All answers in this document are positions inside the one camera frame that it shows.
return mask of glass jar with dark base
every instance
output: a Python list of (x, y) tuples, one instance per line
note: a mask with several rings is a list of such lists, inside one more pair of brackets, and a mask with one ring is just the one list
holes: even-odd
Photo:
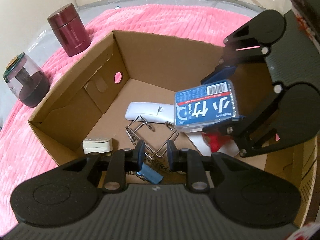
[(10, 90), (26, 106), (37, 106), (50, 89), (47, 76), (25, 53), (7, 66), (3, 78)]

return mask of blue label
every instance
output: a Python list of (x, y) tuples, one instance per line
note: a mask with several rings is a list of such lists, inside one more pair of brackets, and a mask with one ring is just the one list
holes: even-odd
[(219, 81), (175, 94), (176, 125), (212, 122), (234, 115), (228, 81)]

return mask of blue plastic tag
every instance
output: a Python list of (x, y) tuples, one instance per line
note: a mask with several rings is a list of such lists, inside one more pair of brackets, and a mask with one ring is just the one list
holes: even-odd
[(163, 179), (163, 176), (160, 175), (158, 172), (150, 168), (146, 164), (142, 164), (141, 171), (137, 172), (139, 176), (144, 177), (147, 181), (149, 181), (152, 184), (158, 184)]
[(214, 122), (234, 116), (228, 80), (198, 86), (175, 94), (175, 125)]

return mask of pink blanket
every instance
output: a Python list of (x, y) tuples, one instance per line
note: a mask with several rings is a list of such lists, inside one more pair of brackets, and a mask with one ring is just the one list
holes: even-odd
[[(223, 46), (223, 39), (250, 18), (216, 8), (198, 6), (144, 5), (106, 10), (86, 29), (91, 47), (111, 30), (137, 31), (189, 38)], [(42, 69), (53, 86), (80, 58), (57, 50)], [(28, 125), (32, 108), (17, 102), (0, 133), (0, 235), (17, 221), (10, 195), (21, 182), (56, 167)]]

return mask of cardboard box wall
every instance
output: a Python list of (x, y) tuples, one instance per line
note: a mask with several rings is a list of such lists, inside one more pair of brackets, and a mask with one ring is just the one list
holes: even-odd
[[(29, 123), (59, 165), (83, 155), (82, 140), (86, 137), (111, 137), (114, 150), (132, 148), (125, 132), (130, 121), (124, 118), (129, 103), (173, 104), (174, 93), (199, 85), (200, 80), (218, 65), (222, 54), (222, 47), (204, 42), (113, 31), (87, 51), (57, 82), (35, 109)], [(117, 72), (123, 74), (119, 84), (114, 82)], [(272, 91), (265, 64), (240, 65), (230, 79), (235, 87), (239, 112), (243, 115), (251, 113)], [(141, 129), (139, 133), (157, 149), (170, 131), (161, 124), (153, 126), (155, 133), (147, 129)], [(175, 143), (177, 148), (194, 149), (184, 134), (180, 134)], [(301, 182), (305, 177), (302, 168), (307, 163), (310, 165), (308, 160), (313, 159), (310, 152), (309, 157), (305, 157), (305, 148), (310, 147), (303, 144), (268, 157), (263, 155), (241, 160), (289, 181), (294, 176), (295, 185), (299, 187), (299, 178)], [(313, 155), (316, 154), (316, 148), (311, 148), (314, 149)], [(303, 158), (299, 157), (294, 163), (293, 156), (297, 152)], [(312, 163), (310, 171), (315, 167), (315, 162)], [(135, 176), (128, 177), (127, 181), (140, 182)], [(184, 181), (185, 176), (176, 173), (165, 174), (163, 180), (164, 183)], [(301, 221), (307, 210), (308, 203), (300, 210)]]

